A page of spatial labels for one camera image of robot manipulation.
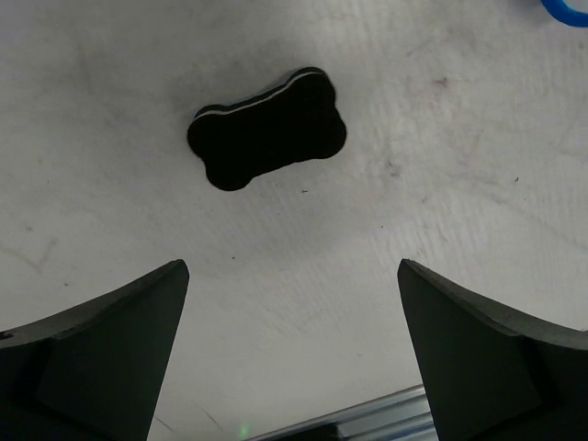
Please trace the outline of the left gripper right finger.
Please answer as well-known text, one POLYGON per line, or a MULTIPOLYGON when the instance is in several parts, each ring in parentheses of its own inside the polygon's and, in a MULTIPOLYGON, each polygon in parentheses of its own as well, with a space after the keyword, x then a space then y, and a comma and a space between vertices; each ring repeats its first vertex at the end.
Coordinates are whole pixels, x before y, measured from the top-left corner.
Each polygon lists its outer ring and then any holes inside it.
POLYGON ((584 440, 587 334, 404 259, 401 304, 441 440, 584 440))

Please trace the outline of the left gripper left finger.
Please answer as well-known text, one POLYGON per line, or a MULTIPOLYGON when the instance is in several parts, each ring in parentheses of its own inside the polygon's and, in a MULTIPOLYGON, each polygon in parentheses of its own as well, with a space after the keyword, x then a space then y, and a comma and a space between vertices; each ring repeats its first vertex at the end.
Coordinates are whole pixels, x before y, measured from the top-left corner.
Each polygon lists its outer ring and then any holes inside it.
POLYGON ((169 262, 112 292, 1 333, 4 440, 144 440, 189 281, 169 262))

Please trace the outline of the black whiteboard eraser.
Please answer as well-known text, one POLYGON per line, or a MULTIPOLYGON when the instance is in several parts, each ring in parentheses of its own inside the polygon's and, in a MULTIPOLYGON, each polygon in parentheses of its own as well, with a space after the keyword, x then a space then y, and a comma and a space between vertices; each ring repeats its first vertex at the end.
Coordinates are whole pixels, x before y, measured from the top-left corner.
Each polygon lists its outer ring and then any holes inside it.
POLYGON ((328 159, 346 141, 327 73, 305 67, 283 83, 231 105, 200 109, 187 129, 187 143, 205 165, 209 182, 223 191, 285 166, 328 159))

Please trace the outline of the blue framed whiteboard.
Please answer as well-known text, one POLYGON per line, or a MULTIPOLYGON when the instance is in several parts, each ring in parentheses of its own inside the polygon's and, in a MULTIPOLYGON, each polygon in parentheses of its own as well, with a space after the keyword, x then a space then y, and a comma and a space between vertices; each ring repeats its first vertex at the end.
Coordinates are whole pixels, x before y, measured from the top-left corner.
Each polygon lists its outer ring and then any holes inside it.
POLYGON ((577 9, 564 0, 541 0, 547 12, 560 23, 574 28, 587 27, 587 11, 577 9))

